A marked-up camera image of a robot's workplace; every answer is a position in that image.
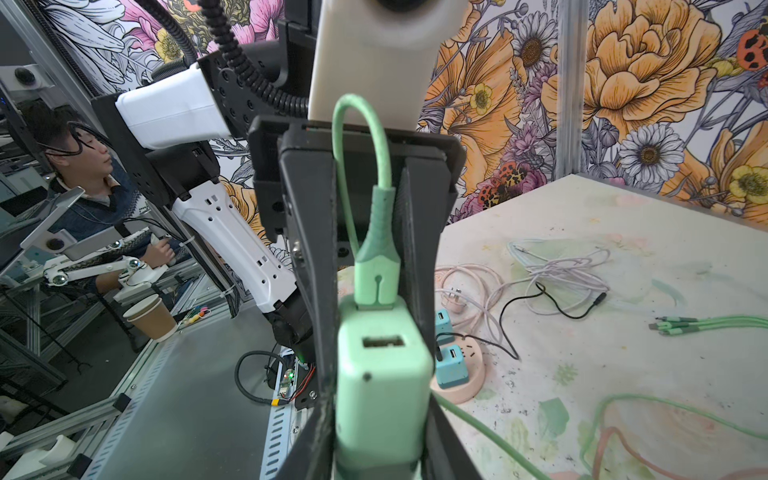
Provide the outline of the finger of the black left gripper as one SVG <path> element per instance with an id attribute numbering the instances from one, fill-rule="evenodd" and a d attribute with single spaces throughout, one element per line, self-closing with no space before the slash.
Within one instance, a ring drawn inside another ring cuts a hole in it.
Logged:
<path id="1" fill-rule="evenodd" d="M 457 197 L 443 161 L 408 157 L 395 202 L 395 240 L 403 261 L 399 294 L 428 351 L 436 347 L 435 266 L 440 236 Z"/>
<path id="2" fill-rule="evenodd" d="M 287 207 L 287 234 L 297 250 L 294 272 L 313 325 L 318 386 L 336 391 L 337 378 L 337 186 L 330 153 L 286 152 L 280 174 Z"/>

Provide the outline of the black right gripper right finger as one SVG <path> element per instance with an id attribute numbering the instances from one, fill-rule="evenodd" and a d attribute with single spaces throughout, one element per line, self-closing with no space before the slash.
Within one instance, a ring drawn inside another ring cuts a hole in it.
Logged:
<path id="1" fill-rule="evenodd" d="M 422 454 L 422 478 L 426 480 L 481 480 L 442 408 L 432 396 L 429 402 Z"/>

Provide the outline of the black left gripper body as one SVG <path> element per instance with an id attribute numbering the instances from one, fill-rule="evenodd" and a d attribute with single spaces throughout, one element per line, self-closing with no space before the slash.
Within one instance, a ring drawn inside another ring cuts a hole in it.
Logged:
<path id="1" fill-rule="evenodd" d="M 393 233 L 401 252 L 434 252 L 466 154 L 457 139 L 389 129 L 392 184 L 397 190 Z M 257 117 L 248 131 L 253 183 L 261 221 L 270 240 L 289 234 L 289 207 L 283 181 L 295 184 L 300 202 L 319 204 L 331 197 L 328 181 L 336 165 L 327 122 Z M 374 146 L 367 128 L 351 126 L 343 134 L 347 188 L 358 235 L 368 229 L 372 188 L 377 179 Z"/>

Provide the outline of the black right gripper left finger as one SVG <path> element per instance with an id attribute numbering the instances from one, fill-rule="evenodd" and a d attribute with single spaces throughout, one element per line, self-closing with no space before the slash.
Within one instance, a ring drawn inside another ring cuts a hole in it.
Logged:
<path id="1" fill-rule="evenodd" d="M 277 480 L 328 480 L 333 476 L 336 385 L 322 384 L 319 400 L 279 469 Z"/>

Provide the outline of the teal charger plug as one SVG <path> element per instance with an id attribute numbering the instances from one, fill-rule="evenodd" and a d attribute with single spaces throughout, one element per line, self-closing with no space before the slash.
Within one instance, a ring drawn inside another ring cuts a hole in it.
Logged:
<path id="1" fill-rule="evenodd" d="M 445 345 L 453 341 L 454 330 L 451 317 L 446 309 L 440 309 L 435 313 L 435 339 L 438 345 Z"/>
<path id="2" fill-rule="evenodd" d="M 451 344 L 440 349 L 441 357 L 437 360 L 435 378 L 441 389 L 449 389 L 469 382 L 469 370 L 462 349 Z"/>

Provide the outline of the green charger plug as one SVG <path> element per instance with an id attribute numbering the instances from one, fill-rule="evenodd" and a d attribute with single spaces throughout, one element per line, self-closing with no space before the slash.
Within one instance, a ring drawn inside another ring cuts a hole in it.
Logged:
<path id="1" fill-rule="evenodd" d="M 424 449 L 433 356 L 407 305 L 340 301 L 335 465 L 340 479 L 411 479 Z"/>

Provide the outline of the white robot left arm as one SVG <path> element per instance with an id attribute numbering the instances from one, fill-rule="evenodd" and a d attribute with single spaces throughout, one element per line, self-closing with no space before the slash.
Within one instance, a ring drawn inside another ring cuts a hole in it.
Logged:
<path id="1" fill-rule="evenodd" d="M 463 1 L 290 4 L 246 45 L 220 1 L 216 51 L 93 107 L 119 158 L 234 270 L 322 388 L 428 384 L 432 272 L 466 156 L 416 129 Z"/>

